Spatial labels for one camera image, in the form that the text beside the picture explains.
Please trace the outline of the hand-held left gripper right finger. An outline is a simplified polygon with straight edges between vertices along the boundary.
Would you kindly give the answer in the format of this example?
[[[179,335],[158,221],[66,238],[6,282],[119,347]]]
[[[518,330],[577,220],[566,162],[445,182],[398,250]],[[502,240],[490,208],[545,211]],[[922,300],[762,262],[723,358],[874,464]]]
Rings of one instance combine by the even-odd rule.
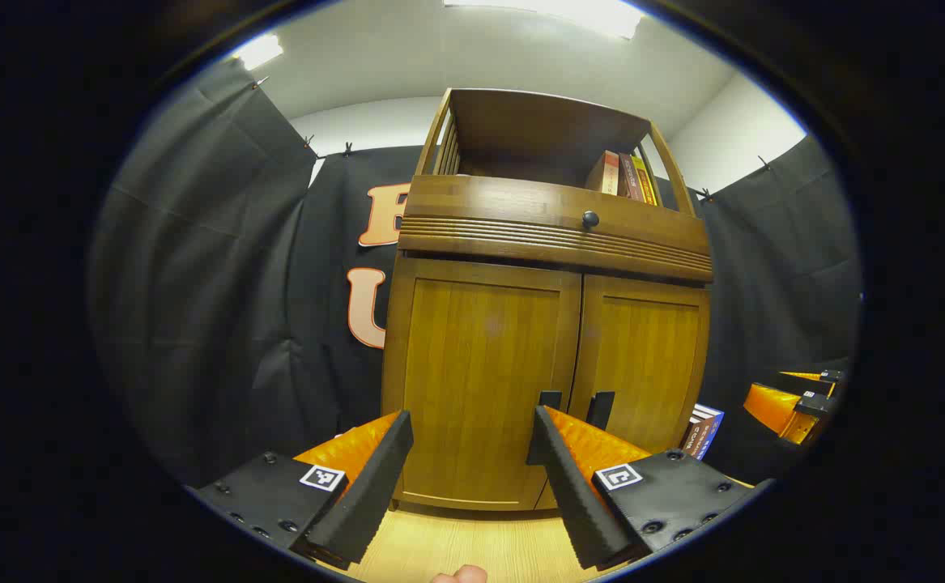
[[[679,448],[646,453],[549,406],[535,407],[527,462],[546,470],[579,564],[599,571],[684,546],[756,497]]]

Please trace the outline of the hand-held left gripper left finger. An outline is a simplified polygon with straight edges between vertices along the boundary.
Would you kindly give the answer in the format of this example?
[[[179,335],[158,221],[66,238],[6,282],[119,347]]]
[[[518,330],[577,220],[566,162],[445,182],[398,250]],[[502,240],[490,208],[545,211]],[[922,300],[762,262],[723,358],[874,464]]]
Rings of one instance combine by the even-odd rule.
[[[305,453],[265,451],[189,493],[268,545],[346,571],[378,534],[413,444],[400,410]]]

